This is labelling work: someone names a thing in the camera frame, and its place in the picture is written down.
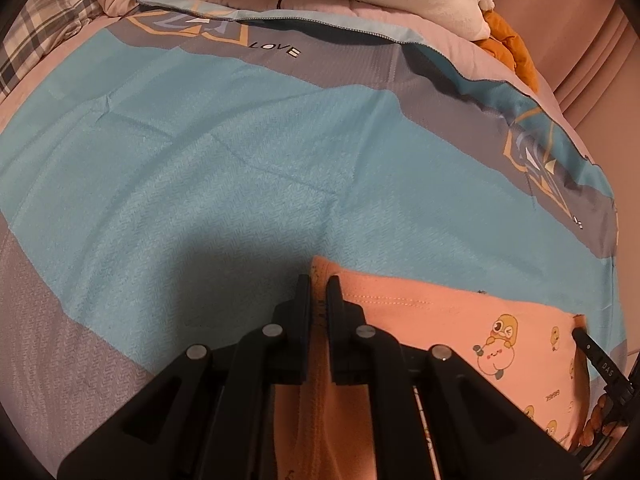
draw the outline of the metal screw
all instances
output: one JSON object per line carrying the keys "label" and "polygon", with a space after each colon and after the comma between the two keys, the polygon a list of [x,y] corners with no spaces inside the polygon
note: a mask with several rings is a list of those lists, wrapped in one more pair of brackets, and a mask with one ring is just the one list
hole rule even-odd
{"label": "metal screw", "polygon": [[187,357],[194,361],[202,359],[207,355],[207,347],[203,345],[192,345],[187,348]]}
{"label": "metal screw", "polygon": [[283,328],[277,323],[269,323],[262,327],[262,333],[267,337],[277,337],[283,331]]}
{"label": "metal screw", "polygon": [[436,345],[431,349],[431,354],[441,361],[446,361],[452,356],[451,348],[446,345]]}
{"label": "metal screw", "polygon": [[358,337],[361,337],[363,339],[369,339],[370,337],[376,335],[376,329],[371,325],[360,325],[356,329],[356,334],[358,335]]}

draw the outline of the pink curtain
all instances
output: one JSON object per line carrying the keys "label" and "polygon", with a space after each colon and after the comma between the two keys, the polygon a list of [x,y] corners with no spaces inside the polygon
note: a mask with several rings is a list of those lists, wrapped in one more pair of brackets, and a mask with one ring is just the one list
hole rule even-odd
{"label": "pink curtain", "polygon": [[567,120],[578,126],[638,36],[615,0],[495,0],[522,36]]}
{"label": "pink curtain", "polygon": [[640,40],[615,0],[495,0],[616,195],[616,264],[630,352],[640,348]]}

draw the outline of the cartoon duck print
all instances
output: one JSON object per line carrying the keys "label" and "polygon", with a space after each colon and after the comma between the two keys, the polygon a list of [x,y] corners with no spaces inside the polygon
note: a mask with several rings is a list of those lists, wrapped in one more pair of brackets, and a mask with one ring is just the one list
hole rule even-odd
{"label": "cartoon duck print", "polygon": [[551,329],[551,349],[552,351],[558,351],[558,341],[560,341],[560,329],[555,326]]}
{"label": "cartoon duck print", "polygon": [[515,359],[513,346],[518,336],[518,321],[511,314],[502,314],[495,322],[484,346],[475,345],[478,367],[483,374],[500,380]]}
{"label": "cartoon duck print", "polygon": [[545,431],[548,436],[554,436],[558,430],[558,423],[555,420],[549,421],[546,425]]}
{"label": "cartoon duck print", "polygon": [[524,414],[527,415],[531,420],[533,420],[533,415],[536,412],[536,410],[533,409],[533,406],[527,406],[524,409]]}

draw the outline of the orange towel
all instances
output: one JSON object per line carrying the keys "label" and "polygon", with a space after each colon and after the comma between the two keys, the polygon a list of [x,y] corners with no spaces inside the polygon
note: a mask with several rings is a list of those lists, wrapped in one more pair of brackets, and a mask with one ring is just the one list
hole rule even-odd
{"label": "orange towel", "polygon": [[474,43],[509,67],[529,88],[538,93],[538,73],[522,38],[494,10],[485,12],[484,19],[491,28],[491,37]]}

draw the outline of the orange cloth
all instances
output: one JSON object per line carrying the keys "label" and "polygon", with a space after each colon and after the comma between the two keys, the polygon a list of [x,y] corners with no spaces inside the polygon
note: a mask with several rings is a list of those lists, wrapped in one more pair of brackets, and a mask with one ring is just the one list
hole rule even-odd
{"label": "orange cloth", "polygon": [[491,37],[474,43],[514,71],[529,88],[538,93],[538,73],[522,38],[494,10],[485,12],[484,19],[491,28]]}
{"label": "orange cloth", "polygon": [[[313,325],[307,381],[275,388],[278,480],[376,479],[368,388],[336,386],[330,375],[324,288],[332,275],[340,277],[344,299],[363,307],[367,322],[405,345],[425,350],[437,343],[451,346],[565,449],[580,435],[588,416],[589,376],[571,333],[584,326],[584,316],[364,274],[320,256],[314,258],[310,275]],[[495,352],[478,353],[489,348]]]}

